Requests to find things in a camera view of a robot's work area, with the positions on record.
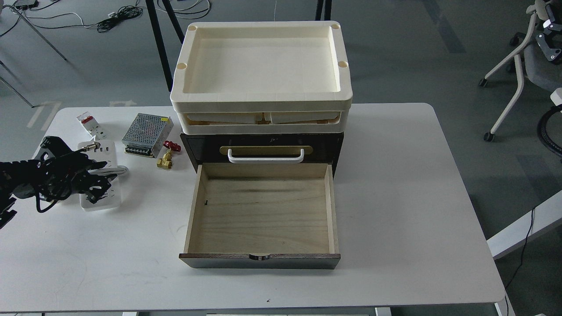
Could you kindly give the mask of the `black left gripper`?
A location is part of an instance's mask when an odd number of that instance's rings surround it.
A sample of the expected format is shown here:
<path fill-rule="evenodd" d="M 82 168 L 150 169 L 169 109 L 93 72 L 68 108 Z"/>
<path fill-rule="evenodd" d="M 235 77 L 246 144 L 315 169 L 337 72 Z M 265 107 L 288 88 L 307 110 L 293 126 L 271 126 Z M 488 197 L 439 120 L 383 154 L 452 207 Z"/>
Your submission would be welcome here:
<path fill-rule="evenodd" d="M 33 186 L 37 199 L 62 201 L 72 194 L 85 194 L 96 204 L 111 188 L 117 174 L 98 175 L 90 172 L 103 170 L 106 161 L 95 161 L 83 153 L 70 153 L 60 157 L 44 152 L 38 154 L 40 179 Z"/>

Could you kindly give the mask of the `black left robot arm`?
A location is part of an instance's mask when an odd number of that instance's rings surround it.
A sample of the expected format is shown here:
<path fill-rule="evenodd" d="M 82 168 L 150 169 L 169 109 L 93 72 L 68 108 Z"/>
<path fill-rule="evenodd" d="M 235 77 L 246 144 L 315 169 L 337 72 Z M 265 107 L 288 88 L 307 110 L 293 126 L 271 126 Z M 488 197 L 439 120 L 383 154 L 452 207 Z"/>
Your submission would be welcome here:
<path fill-rule="evenodd" d="M 30 159 L 1 163 L 1 226 L 14 216 L 12 206 L 19 199 L 35 198 L 36 210 L 45 213 L 73 194 L 84 194 L 95 204 L 104 198 L 118 174 L 91 173 L 107 162 L 97 162 L 82 151 L 72 151 L 46 160 Z"/>

